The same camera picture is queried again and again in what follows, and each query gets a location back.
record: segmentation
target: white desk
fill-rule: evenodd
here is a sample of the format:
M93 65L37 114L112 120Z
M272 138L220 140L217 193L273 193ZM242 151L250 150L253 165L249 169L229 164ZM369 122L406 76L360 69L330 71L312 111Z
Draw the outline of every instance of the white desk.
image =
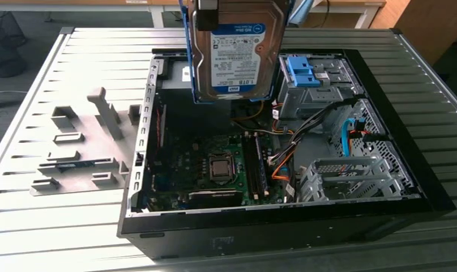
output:
M337 6L333 3L329 9L330 13L354 13L360 14L354 28L369 28L370 22L376 16L378 8L384 3L362 3L361 5ZM0 4L0 11L145 11L150 13L154 28L162 28L162 12L180 11L177 5L37 5L37 4ZM310 12L325 13L324 5L316 6Z

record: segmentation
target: slotted metal surface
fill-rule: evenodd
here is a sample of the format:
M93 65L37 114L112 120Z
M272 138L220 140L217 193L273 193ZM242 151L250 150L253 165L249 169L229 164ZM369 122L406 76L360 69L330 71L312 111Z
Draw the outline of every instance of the slotted metal surface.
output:
M184 46L181 29L78 28L60 35L0 144L0 271L165 271L201 265L210 267L196 271L457 271L457 211L368 244L153 263L116 237L121 190L29 195L37 160L9 154L48 152L42 142L16 139L50 135L41 116L28 113L62 103L78 91L74 83L89 80L105 87L116 109L126 109L144 96L152 48ZM457 100L404 38L390 31L290 29L284 48L360 50L457 206ZM25 173L2 175L8 171Z

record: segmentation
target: ram slot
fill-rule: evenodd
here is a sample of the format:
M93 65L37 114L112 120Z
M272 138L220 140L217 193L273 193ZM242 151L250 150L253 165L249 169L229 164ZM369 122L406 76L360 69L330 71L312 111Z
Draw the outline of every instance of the ram slot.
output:
M257 158L258 158L258 184L261 187L260 192L264 194L264 196L268 196L266 172L265 172L264 158L261 154L260 137L257 133L254 134L254 141L256 141Z
M257 192L257 183L256 183L256 168L250 163L250 138L249 135L245 134L241 137L241 148L244 149L244 160L245 160L245 176L246 176L246 185L249 188L249 195L250 198L257 200L258 199L258 192Z
M261 156L257 151L257 136L248 134L242 138L242 148L245 157L245 172L246 172L246 183L249 185L249 193L254 200L261 199L268 195L265 194L266 176L262 165Z

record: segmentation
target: blue hard drive label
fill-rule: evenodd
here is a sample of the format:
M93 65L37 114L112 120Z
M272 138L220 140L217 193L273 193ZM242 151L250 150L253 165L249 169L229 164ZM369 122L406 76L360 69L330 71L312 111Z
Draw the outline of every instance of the blue hard drive label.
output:
M220 24L212 31L212 87L225 99L257 84L264 24Z

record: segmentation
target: trash can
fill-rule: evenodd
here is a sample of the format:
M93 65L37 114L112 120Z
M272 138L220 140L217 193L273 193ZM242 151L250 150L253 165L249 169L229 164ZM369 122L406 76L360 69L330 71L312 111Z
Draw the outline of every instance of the trash can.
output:
M17 48L26 43L26 37L10 11L0 11L0 43Z
M26 63L14 48L0 43L0 78L13 77L24 72Z

